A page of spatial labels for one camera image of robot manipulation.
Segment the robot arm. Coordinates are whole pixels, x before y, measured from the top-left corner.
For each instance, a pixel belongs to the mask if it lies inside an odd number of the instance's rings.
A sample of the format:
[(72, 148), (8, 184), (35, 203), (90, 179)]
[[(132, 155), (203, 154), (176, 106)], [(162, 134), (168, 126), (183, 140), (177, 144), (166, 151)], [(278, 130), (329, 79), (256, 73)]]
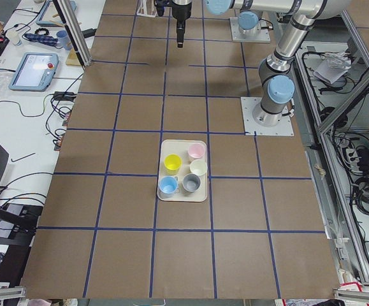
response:
[(300, 47), (314, 21), (342, 13), (350, 1), (205, 1), (207, 10), (222, 15), (230, 9), (291, 14), (293, 17), (277, 45), (277, 52), (290, 57)]
[(294, 82), (288, 76), (291, 63), (313, 24), (314, 19), (294, 14), (273, 53), (260, 64), (263, 97), (253, 110), (254, 120), (258, 124), (270, 128), (281, 120), (283, 109), (295, 91)]

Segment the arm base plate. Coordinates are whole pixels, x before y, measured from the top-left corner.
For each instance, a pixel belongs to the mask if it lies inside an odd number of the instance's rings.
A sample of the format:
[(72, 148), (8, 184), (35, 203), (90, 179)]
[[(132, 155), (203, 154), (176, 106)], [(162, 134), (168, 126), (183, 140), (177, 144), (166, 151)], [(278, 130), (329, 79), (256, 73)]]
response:
[(241, 97), (243, 126), (251, 136), (294, 136), (291, 115), (284, 105), (282, 113), (272, 115), (261, 108), (261, 97)]
[(229, 19), (232, 40), (235, 42), (269, 43), (271, 41), (266, 22), (260, 20), (252, 29), (242, 29), (238, 23), (238, 17)]

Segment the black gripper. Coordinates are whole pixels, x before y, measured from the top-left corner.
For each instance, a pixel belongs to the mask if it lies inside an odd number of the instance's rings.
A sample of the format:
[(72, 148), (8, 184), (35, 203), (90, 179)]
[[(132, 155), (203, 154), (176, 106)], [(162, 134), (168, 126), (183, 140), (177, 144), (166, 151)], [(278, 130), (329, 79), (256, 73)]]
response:
[(191, 17), (192, 1), (191, 0), (171, 0), (172, 15), (177, 20), (177, 47), (184, 46), (185, 21)]

